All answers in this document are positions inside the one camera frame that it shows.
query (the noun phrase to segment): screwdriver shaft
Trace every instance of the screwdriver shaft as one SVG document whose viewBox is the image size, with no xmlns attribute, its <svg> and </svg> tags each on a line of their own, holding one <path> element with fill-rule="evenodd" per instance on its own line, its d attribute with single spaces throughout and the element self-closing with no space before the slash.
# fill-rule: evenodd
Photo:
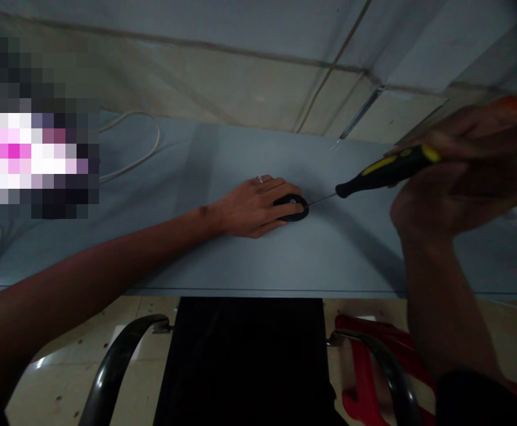
<svg viewBox="0 0 517 426">
<path fill-rule="evenodd" d="M 313 206 L 314 204 L 317 204 L 317 203 L 319 203 L 319 202 L 322 202 L 322 201 L 324 201 L 324 200 L 327 200 L 327 198 L 331 198 L 331 197 L 333 197 L 334 195 L 337 195 L 337 194 L 334 192 L 333 194 L 328 195 L 328 196 L 325 196 L 325 197 L 323 197 L 323 198 L 320 198 L 319 200 L 314 201 L 313 203 L 309 203 L 307 206 L 308 206 L 308 207 L 311 207 L 311 206 Z"/>
</svg>

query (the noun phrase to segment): floor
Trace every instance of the floor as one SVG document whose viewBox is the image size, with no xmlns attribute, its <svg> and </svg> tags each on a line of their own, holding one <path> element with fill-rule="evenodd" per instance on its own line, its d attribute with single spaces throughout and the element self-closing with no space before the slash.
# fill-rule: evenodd
<svg viewBox="0 0 517 426">
<path fill-rule="evenodd" d="M 7 407 L 12 426 L 76 425 L 98 366 L 122 328 L 135 318 L 166 314 L 173 324 L 178 298 L 123 296 L 96 317 L 45 346 L 27 367 Z M 480 301 L 500 364 L 506 377 L 517 382 L 517 309 Z M 325 299 L 327 335 L 335 316 L 374 317 L 407 331 L 406 301 L 401 299 Z M 124 377 L 112 426 L 152 424 L 159 387 L 172 335 L 146 333 Z M 351 425 L 341 403 L 341 391 L 354 384 L 347 348 L 328 348 L 331 383 L 338 396 L 336 409 Z M 392 423 L 386 386 L 378 383 L 381 409 Z M 420 404 L 433 412 L 432 392 L 415 383 Z"/>
</svg>

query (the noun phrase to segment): red plastic stool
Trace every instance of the red plastic stool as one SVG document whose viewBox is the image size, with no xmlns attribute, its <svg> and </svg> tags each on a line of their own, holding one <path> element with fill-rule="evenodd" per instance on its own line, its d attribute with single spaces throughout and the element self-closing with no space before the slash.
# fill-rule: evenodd
<svg viewBox="0 0 517 426">
<path fill-rule="evenodd" d="M 425 383 L 434 391 L 434 394 L 436 393 L 435 382 L 424 367 L 410 334 L 390 324 L 351 318 L 346 315 L 338 315 L 335 318 L 335 328 L 336 330 L 357 331 L 379 339 L 394 354 L 407 374 Z M 383 419 L 378 406 L 371 365 L 371 351 L 358 340 L 350 339 L 350 342 L 357 385 L 354 389 L 343 391 L 343 407 L 352 419 L 358 420 L 366 426 L 387 426 L 388 423 Z M 517 383 L 510 382 L 509 384 L 517 395 Z M 436 417 L 423 408 L 420 408 L 420 415 L 423 425 L 434 426 L 436 424 Z"/>
</svg>

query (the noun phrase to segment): gray table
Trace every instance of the gray table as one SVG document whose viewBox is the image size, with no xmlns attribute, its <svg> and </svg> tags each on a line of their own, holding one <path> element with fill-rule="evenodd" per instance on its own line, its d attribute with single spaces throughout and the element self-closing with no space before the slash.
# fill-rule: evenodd
<svg viewBox="0 0 517 426">
<path fill-rule="evenodd" d="M 101 121 L 115 115 L 103 113 Z M 87 220 L 6 222 L 0 289 L 95 244 L 219 199 L 256 175 L 282 176 L 307 200 L 333 191 L 387 146 L 268 130 L 158 119 L 159 151 L 101 186 Z M 132 116 L 101 135 L 101 173 L 147 152 L 153 122 Z M 406 295 L 399 239 L 388 218 L 398 189 L 332 198 L 306 220 L 259 240 L 222 238 L 164 267 L 131 295 L 394 298 Z M 517 231 L 496 220 L 456 240 L 470 284 L 483 298 L 517 299 Z"/>
</svg>

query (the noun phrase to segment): yellow and black screwdriver handle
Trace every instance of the yellow and black screwdriver handle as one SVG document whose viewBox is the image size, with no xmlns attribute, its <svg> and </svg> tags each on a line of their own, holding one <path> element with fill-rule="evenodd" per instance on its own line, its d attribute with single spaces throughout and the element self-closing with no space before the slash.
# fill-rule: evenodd
<svg viewBox="0 0 517 426">
<path fill-rule="evenodd" d="M 382 188 L 408 179 L 440 161 L 440 154 L 426 144 L 409 147 L 371 164 L 349 182 L 337 185 L 335 192 L 346 198 L 354 192 Z"/>
</svg>

